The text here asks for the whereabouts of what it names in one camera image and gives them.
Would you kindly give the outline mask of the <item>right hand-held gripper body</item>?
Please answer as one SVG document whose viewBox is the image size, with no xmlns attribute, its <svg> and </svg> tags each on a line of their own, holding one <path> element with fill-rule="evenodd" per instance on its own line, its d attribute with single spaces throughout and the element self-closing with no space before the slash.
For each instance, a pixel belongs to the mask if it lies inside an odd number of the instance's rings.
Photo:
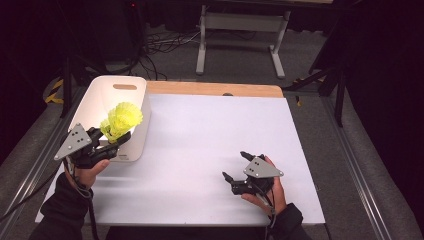
<svg viewBox="0 0 424 240">
<path fill-rule="evenodd" d="M 274 178 L 284 175 L 281 170 L 268 163 L 263 154 L 248 161 L 249 164 L 243 170 L 247 178 L 240 181 L 234 180 L 234 183 L 230 184 L 234 195 L 245 193 L 266 195 L 273 188 Z"/>
</svg>

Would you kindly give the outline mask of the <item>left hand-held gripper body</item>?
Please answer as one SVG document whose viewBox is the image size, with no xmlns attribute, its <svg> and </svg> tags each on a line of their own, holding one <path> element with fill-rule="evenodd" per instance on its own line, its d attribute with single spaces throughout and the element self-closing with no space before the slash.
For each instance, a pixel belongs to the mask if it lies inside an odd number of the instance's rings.
<svg viewBox="0 0 424 240">
<path fill-rule="evenodd" d="M 54 160 L 69 160 L 77 168 L 91 169 L 99 161 L 110 160 L 117 156 L 119 146 L 117 144 L 100 145 L 98 141 L 92 141 L 84 127 L 77 123 L 62 141 Z"/>
</svg>

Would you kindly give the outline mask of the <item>white plastic storage bin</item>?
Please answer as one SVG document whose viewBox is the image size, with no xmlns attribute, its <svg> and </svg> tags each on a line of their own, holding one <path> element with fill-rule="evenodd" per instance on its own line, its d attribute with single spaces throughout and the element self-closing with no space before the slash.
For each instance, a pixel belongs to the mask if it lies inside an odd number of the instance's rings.
<svg viewBox="0 0 424 240">
<path fill-rule="evenodd" d="M 143 152 L 151 117 L 151 105 L 147 81 L 134 76 L 100 76 L 89 85 L 68 127 L 71 130 L 80 123 L 85 130 L 99 128 L 108 113 L 121 102 L 136 105 L 143 115 L 140 124 L 133 127 L 131 138 L 119 147 L 115 162 L 138 160 Z"/>
</svg>

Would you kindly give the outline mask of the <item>person's right hand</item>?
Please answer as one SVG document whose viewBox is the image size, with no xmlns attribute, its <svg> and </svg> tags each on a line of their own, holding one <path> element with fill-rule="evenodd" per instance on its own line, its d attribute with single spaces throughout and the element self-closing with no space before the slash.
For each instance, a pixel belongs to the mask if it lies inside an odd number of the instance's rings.
<svg viewBox="0 0 424 240">
<path fill-rule="evenodd" d="M 259 207 L 269 217 L 280 214 L 287 207 L 287 203 L 279 176 L 274 178 L 273 188 L 267 193 L 267 196 L 270 200 L 269 203 L 266 203 L 265 198 L 247 193 L 242 194 L 241 198 Z"/>
</svg>

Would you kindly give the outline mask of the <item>person's left hand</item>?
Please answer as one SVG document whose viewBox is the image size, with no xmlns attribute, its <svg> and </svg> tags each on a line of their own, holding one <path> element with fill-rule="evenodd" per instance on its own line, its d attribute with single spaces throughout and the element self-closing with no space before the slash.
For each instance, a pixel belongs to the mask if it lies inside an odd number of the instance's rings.
<svg viewBox="0 0 424 240">
<path fill-rule="evenodd" d="M 80 186 L 82 189 L 90 189 L 94 185 L 96 177 L 102 171 L 104 171 L 109 164 L 110 161 L 104 159 L 99 161 L 91 169 L 76 168 L 74 171 L 75 177 L 72 177 L 68 170 L 65 170 L 65 176 L 74 189 L 76 189 L 78 186 Z"/>
</svg>

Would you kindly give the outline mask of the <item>black metal stand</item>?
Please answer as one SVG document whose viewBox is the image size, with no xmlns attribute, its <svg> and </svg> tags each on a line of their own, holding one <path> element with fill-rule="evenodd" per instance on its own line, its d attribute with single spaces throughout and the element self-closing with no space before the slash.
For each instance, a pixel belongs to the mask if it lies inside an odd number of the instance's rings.
<svg viewBox="0 0 424 240">
<path fill-rule="evenodd" d="M 104 65 L 97 64 L 80 55 L 68 54 L 63 58 L 62 79 L 64 103 L 61 117 L 64 118 L 72 107 L 72 80 L 79 86 L 88 86 L 94 79 L 93 74 L 88 71 L 91 68 L 97 75 L 105 75 L 108 70 Z"/>
</svg>

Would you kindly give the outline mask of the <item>yellow black hazard tape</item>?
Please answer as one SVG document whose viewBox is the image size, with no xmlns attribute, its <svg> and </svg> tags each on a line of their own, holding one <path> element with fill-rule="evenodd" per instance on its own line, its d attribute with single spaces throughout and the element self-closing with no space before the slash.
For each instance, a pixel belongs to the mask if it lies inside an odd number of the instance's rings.
<svg viewBox="0 0 424 240">
<path fill-rule="evenodd" d="M 52 86 L 50 92 L 45 97 L 44 101 L 46 103 L 55 103 L 55 104 L 63 104 L 64 100 L 62 98 L 58 98 L 57 94 L 59 89 L 63 86 L 63 79 L 58 79 Z"/>
</svg>

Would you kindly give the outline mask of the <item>wooden table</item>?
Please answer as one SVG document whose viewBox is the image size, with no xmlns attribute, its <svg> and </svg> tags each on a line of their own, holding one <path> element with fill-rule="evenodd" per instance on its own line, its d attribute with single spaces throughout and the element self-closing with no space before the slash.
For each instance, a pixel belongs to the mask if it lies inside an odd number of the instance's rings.
<svg viewBox="0 0 424 240">
<path fill-rule="evenodd" d="M 148 81 L 147 89 L 152 94 L 184 94 L 223 96 L 231 94 L 241 97 L 283 98 L 283 91 L 275 85 L 252 85 L 231 83 Z"/>
</svg>

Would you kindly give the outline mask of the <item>black tripod stand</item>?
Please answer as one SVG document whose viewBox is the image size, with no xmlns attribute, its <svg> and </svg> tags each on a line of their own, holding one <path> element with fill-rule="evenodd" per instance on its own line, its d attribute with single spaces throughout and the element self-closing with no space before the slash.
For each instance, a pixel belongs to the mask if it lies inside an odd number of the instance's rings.
<svg viewBox="0 0 424 240">
<path fill-rule="evenodd" d="M 333 66 L 325 68 L 324 70 L 320 70 L 303 80 L 295 80 L 292 85 L 283 87 L 283 91 L 294 92 L 322 79 L 322 82 L 317 89 L 317 93 L 321 97 L 329 97 L 332 91 L 337 89 L 336 102 L 334 107 L 334 119 L 336 120 L 337 125 L 342 127 L 342 111 L 346 87 L 346 79 L 343 75 L 344 63 L 345 61 L 341 60 Z"/>
</svg>

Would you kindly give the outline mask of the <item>aluminium floor rail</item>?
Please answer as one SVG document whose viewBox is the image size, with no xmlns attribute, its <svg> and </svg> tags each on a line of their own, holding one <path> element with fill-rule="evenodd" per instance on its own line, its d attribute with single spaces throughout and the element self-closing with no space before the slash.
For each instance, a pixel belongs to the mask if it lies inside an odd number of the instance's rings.
<svg viewBox="0 0 424 240">
<path fill-rule="evenodd" d="M 368 216 L 377 240 L 392 240 L 392 236 L 389 233 L 387 225 L 381 215 L 380 209 L 376 203 L 376 199 L 360 169 L 347 135 L 344 129 L 340 127 L 336 121 L 332 101 L 328 97 L 323 97 L 321 102 L 341 145 L 349 174 L 354 182 L 356 191 L 358 192 L 359 198 Z"/>
<path fill-rule="evenodd" d="M 0 166 L 0 218 L 32 194 L 58 166 L 52 154 L 60 145 L 86 87 L 77 87 L 71 95 L 72 107 L 61 117 L 62 106 L 48 104 L 17 146 Z M 7 218 L 0 221 L 0 240 L 26 239 L 44 199 L 47 186 L 33 195 Z"/>
</svg>

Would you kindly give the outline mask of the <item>grey metal desk frame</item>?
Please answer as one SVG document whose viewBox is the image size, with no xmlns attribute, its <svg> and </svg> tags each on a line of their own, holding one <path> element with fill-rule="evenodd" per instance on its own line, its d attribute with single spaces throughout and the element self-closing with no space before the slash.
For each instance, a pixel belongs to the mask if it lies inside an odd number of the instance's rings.
<svg viewBox="0 0 424 240">
<path fill-rule="evenodd" d="M 276 42 L 270 45 L 268 49 L 277 77 L 284 79 L 285 72 L 279 56 L 279 50 L 287 30 L 290 15 L 290 11 L 285 11 L 282 15 L 278 16 L 214 13 L 209 12 L 207 6 L 203 5 L 200 15 L 200 44 L 198 48 L 196 74 L 202 75 L 205 69 L 206 30 L 240 30 L 274 32 L 277 34 Z"/>
</svg>

